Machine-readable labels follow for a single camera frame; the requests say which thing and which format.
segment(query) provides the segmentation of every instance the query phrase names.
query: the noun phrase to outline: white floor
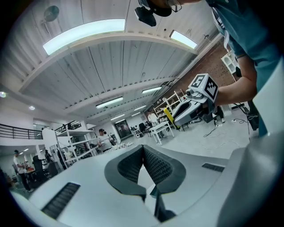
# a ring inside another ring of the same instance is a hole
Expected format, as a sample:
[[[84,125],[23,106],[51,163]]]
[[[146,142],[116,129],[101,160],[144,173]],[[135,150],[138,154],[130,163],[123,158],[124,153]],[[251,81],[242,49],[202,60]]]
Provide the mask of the white floor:
[[[239,109],[233,110],[232,115],[225,117],[226,122],[223,126],[216,128],[206,138],[203,136],[214,129],[213,121],[191,124],[189,128],[184,126],[185,131],[172,129],[175,137],[169,133],[168,137],[163,138],[162,147],[193,155],[229,159],[233,150],[245,147],[249,143],[248,124],[245,122],[239,124],[239,120],[236,123],[231,122],[235,118],[246,120],[246,116]],[[130,137],[122,141],[122,143],[128,142],[133,142],[134,145],[157,145],[153,136],[148,137],[147,134],[142,138]]]

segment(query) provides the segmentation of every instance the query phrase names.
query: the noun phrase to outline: teal shirt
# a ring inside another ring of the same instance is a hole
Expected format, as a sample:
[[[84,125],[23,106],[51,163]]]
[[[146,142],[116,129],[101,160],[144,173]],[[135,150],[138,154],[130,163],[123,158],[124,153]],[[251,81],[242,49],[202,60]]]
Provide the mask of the teal shirt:
[[[236,57],[244,54],[253,61],[257,72],[257,91],[273,73],[281,53],[270,38],[269,31],[244,0],[206,0],[214,7],[230,34],[229,45]],[[260,118],[259,135],[267,133]]]

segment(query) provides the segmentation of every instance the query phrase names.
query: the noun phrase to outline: ceiling light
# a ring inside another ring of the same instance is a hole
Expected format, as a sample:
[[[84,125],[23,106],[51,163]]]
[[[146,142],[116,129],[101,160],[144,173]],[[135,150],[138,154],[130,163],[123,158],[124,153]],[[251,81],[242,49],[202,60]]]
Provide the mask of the ceiling light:
[[[120,120],[120,121],[118,121],[118,122],[116,122],[116,123],[119,123],[119,122],[121,122],[121,121],[124,121],[125,119],[122,119],[122,120]]]
[[[143,91],[142,91],[142,94],[148,93],[148,92],[152,92],[152,91],[157,91],[157,90],[160,90],[160,89],[162,89],[162,87],[150,88],[150,89],[147,89],[147,90],[143,90]]]
[[[185,45],[187,45],[187,46],[189,46],[193,49],[197,46],[197,44],[194,41],[192,41],[191,39],[187,38],[185,35],[177,32],[175,30],[170,35],[170,38],[172,38],[172,39],[174,39],[178,42],[181,42],[181,43],[183,43],[183,44],[185,44]]]
[[[135,109],[134,111],[139,110],[139,109],[142,109],[142,108],[144,108],[145,106],[138,107],[138,108]]]
[[[110,104],[119,102],[119,101],[121,101],[121,100],[123,100],[123,97],[119,97],[119,98],[115,98],[115,99],[112,99],[112,100],[107,101],[107,102],[103,102],[103,103],[101,103],[101,104],[96,105],[96,107],[97,107],[98,109],[99,109],[99,108],[103,108],[103,107],[105,107],[105,106],[108,106],[108,105],[110,105]]]
[[[117,116],[117,117],[114,117],[114,118],[111,119],[111,121],[114,120],[114,119],[116,119],[116,118],[122,117],[122,116],[124,116],[124,115],[125,115],[125,114],[120,115],[120,116]]]
[[[2,98],[6,97],[6,93],[3,92],[3,91],[1,91],[1,92],[0,92],[0,97],[2,97]]]
[[[132,115],[132,117],[135,116],[135,115],[137,115],[137,114],[140,114],[140,113],[141,113],[141,112],[135,113],[135,114]]]
[[[51,55],[58,49],[85,37],[112,31],[124,31],[125,19],[99,20],[71,28],[43,45],[46,53]]]

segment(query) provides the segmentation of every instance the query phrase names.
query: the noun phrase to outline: railing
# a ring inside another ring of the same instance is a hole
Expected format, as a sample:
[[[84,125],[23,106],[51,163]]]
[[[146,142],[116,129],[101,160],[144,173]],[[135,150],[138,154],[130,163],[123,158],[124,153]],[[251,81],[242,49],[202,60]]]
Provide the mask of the railing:
[[[68,124],[62,125],[58,129],[55,129],[55,131],[58,132],[58,133],[65,132],[66,131],[66,126],[67,126],[68,130],[75,130],[75,129],[81,127],[81,122],[79,122],[79,121],[71,121]]]
[[[13,139],[42,140],[41,131],[32,129],[23,129],[13,126],[0,124],[0,137]]]

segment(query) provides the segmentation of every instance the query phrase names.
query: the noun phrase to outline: yellow object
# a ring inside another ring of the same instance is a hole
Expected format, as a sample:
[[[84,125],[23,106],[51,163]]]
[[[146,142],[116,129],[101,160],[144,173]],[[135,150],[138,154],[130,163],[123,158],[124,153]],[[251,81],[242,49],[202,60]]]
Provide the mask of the yellow object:
[[[167,115],[167,117],[168,117],[168,119],[170,120],[170,122],[174,125],[174,127],[175,127],[176,129],[179,129],[179,127],[174,124],[174,118],[173,118],[173,116],[170,114],[169,110],[168,110],[167,108],[165,108],[165,109],[164,109],[164,112],[165,112],[165,114]]]

